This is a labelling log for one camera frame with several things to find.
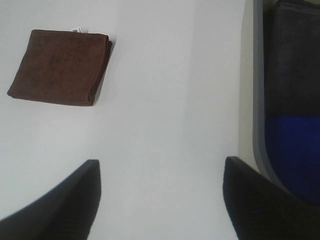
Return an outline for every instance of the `towel tag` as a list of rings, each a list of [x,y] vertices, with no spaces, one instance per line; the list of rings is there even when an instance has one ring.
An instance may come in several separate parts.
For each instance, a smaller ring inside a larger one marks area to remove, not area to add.
[[[70,31],[75,33],[82,33],[82,29],[80,26],[71,28]]]

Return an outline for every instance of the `gray frame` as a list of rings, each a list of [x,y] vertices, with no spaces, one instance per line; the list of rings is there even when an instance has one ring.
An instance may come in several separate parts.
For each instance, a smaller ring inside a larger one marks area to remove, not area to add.
[[[264,6],[274,0],[253,0],[253,132],[252,147],[259,172],[287,191],[274,172],[265,143]]]

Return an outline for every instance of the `white surface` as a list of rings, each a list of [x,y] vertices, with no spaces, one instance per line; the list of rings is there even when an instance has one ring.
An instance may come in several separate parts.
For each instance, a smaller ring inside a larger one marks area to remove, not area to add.
[[[0,0],[0,218],[99,159],[89,240],[232,240],[245,0]],[[93,107],[13,99],[32,29],[115,42]]]
[[[254,125],[254,1],[246,0],[241,31],[238,156],[258,171],[253,146]]]

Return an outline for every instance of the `folded towel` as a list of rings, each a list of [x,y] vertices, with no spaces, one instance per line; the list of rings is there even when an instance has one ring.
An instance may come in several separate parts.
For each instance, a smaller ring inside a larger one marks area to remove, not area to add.
[[[17,99],[92,106],[111,46],[103,34],[33,30],[7,94]]]
[[[280,0],[272,14],[265,107],[273,115],[320,115],[320,7]]]

